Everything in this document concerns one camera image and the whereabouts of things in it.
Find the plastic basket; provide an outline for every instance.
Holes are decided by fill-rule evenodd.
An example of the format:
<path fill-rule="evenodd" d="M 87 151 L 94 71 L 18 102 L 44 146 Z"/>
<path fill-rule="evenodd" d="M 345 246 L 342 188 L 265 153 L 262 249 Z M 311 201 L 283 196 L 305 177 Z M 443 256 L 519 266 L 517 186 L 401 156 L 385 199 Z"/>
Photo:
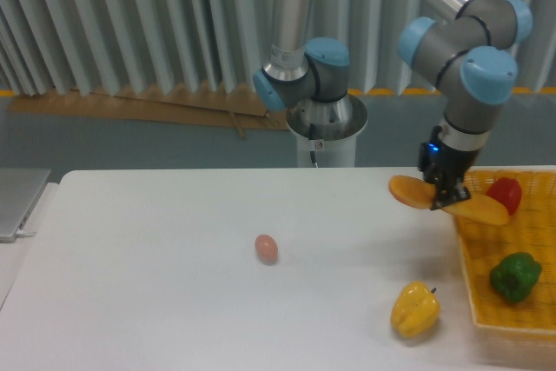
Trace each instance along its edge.
<path fill-rule="evenodd" d="M 508 225 L 456 218 L 473 322 L 480 328 L 556 337 L 556 172 L 470 171 L 466 185 L 472 193 L 485 194 L 500 177 L 515 178 L 523 190 Z M 530 253 L 543 270 L 529 297 L 511 304 L 494 291 L 489 275 L 505 256 L 520 251 Z"/>

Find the egg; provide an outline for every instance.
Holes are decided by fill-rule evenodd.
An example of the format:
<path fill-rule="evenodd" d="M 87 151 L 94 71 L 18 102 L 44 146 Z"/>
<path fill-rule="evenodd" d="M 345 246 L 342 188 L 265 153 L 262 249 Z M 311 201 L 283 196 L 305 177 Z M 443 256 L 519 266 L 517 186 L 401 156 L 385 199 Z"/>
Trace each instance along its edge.
<path fill-rule="evenodd" d="M 278 260 L 278 245 L 272 236 L 257 236 L 255 250 L 259 258 L 267 264 L 274 264 Z"/>

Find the green bell pepper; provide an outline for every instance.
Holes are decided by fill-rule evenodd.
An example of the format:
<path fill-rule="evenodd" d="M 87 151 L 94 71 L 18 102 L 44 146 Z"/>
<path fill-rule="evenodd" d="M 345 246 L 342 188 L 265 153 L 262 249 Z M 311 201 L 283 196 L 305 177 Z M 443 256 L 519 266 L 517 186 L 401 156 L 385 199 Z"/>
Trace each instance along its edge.
<path fill-rule="evenodd" d="M 527 252 L 508 255 L 490 272 L 490 283 L 511 303 L 524 301 L 539 279 L 542 266 Z"/>

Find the laptop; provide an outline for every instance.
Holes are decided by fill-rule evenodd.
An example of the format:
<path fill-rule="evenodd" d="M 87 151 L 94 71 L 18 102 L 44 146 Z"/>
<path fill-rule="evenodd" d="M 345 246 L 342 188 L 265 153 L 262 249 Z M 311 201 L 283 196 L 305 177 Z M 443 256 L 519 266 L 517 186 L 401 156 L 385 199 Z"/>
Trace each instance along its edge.
<path fill-rule="evenodd" d="M 49 169 L 0 169 L 0 242 L 13 242 L 43 193 Z"/>

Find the blue joint cap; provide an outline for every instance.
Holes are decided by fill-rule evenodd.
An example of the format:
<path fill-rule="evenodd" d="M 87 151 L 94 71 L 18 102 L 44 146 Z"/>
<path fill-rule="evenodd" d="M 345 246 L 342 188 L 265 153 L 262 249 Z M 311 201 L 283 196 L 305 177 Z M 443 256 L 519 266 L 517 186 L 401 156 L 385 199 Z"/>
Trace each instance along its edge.
<path fill-rule="evenodd" d="M 512 95 L 518 64 L 494 47 L 473 48 L 460 67 L 463 85 L 471 96 L 490 105 L 505 103 Z"/>
<path fill-rule="evenodd" d="M 419 49 L 420 42 L 435 23 L 436 21 L 430 17 L 418 17 L 401 32 L 398 55 L 409 67 L 413 68 L 415 53 Z"/>
<path fill-rule="evenodd" d="M 520 43 L 528 36 L 531 35 L 533 30 L 533 13 L 527 6 L 527 3 L 522 0 L 506 0 L 513 6 L 515 16 L 517 17 L 517 31 L 515 34 L 514 43 Z"/>
<path fill-rule="evenodd" d="M 275 88 L 272 87 L 270 81 L 264 76 L 264 74 L 262 74 L 262 71 L 257 70 L 253 74 L 253 84 L 255 85 L 257 94 L 268 110 L 276 112 L 286 108 L 286 105 L 280 99 L 280 96 L 276 92 Z"/>
<path fill-rule="evenodd" d="M 305 45 L 305 54 L 315 61 L 334 67 L 349 65 L 349 50 L 334 38 L 313 38 Z"/>

